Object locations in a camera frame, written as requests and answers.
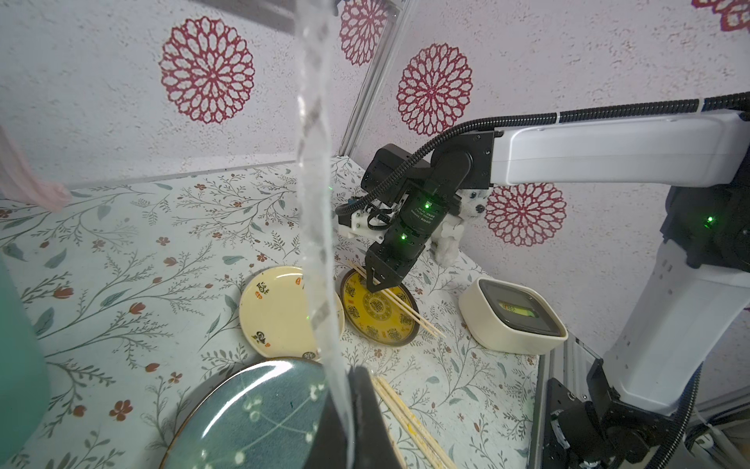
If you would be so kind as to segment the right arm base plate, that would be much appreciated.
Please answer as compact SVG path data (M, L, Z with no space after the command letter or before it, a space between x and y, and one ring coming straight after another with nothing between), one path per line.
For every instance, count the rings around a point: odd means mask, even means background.
M670 416L643 412L619 401L597 414L594 403L579 400L556 378L544 385L535 425L531 468L619 468L646 460L665 442Z

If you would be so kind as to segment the clear plastic chopstick wrapper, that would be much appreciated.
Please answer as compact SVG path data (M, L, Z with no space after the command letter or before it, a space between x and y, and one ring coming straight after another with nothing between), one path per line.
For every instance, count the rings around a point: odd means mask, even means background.
M301 255L309 319L320 345L320 361L326 375L328 396L333 398L347 437L348 468L352 468L355 459L354 411L340 344L333 261L333 150L327 99L333 16L327 13L327 6L318 2L298 1L296 4Z

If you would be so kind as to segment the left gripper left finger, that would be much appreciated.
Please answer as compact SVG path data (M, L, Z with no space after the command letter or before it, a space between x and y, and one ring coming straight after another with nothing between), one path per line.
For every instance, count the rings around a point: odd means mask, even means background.
M328 396L320 416L320 425L304 469L346 469L347 437L333 398Z

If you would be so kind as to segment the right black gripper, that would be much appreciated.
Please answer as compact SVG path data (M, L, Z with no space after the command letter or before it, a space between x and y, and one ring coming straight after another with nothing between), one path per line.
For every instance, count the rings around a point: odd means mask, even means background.
M365 286L371 293L399 286L447 214L458 214L457 191L469 175L469 152L444 150L435 164L419 161L379 197L384 203L405 197L382 242L365 254Z

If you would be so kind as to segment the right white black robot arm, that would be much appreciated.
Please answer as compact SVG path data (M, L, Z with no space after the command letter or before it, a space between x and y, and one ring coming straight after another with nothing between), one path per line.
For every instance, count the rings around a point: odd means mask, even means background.
M406 198L366 269L378 287L420 254L482 268L459 308L482 347L542 355L561 335L503 314L481 283L537 293L604 359L622 402L671 414L696 371L706 401L749 384L749 123L739 111L570 121L479 119L364 176Z

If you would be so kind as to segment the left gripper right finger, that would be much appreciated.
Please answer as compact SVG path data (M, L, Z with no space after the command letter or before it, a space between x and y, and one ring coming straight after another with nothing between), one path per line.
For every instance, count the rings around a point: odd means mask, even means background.
M371 375L365 367L351 369L357 469L402 467L385 424Z

